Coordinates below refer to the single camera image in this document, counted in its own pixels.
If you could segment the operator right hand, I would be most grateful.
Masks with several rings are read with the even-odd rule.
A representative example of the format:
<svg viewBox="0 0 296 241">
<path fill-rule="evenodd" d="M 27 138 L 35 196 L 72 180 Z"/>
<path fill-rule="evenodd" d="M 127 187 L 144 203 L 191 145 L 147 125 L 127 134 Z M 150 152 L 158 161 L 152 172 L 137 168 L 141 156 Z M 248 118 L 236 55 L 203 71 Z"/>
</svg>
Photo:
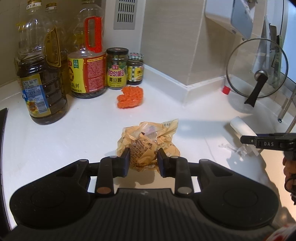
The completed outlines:
<svg viewBox="0 0 296 241">
<path fill-rule="evenodd" d="M 284 188 L 290 193 L 291 199 L 295 205 L 295 161 L 288 160 L 286 157 L 283 158 L 283 173 L 285 175 Z"/>
</svg>

